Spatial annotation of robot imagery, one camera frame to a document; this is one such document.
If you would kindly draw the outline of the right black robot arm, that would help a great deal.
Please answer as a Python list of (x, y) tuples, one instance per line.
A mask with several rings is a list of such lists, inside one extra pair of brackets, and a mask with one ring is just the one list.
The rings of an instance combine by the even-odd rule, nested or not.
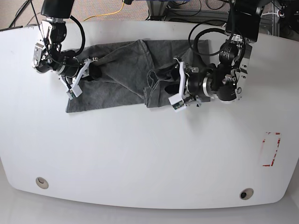
[[(33, 68), (37, 72), (57, 73), (68, 89), (71, 89), (71, 82), (78, 77), (85, 64), (78, 59), (85, 47), (85, 32), (80, 22), (71, 15), (73, 4), (72, 0), (43, 2), (41, 15), (45, 16), (45, 19), (38, 23), (40, 33), (33, 58)], [(80, 29), (82, 41), (78, 50), (62, 51), (62, 42), (67, 35), (65, 19), (71, 19)]]

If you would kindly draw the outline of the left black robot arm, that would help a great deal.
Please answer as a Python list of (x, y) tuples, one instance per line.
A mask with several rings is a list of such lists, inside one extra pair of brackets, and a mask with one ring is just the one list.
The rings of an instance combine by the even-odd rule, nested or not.
[[(188, 42), (201, 68), (175, 58), (180, 75), (179, 88), (169, 97), (169, 102), (176, 112), (191, 104), (200, 106), (207, 99), (218, 98), (223, 103), (241, 99), (248, 74), (251, 43), (257, 41), (263, 9), (268, 3), (267, 0), (230, 0), (226, 28), (205, 29)], [(220, 63), (206, 65), (198, 43), (201, 36), (213, 32), (227, 35), (228, 39), (214, 53)]]

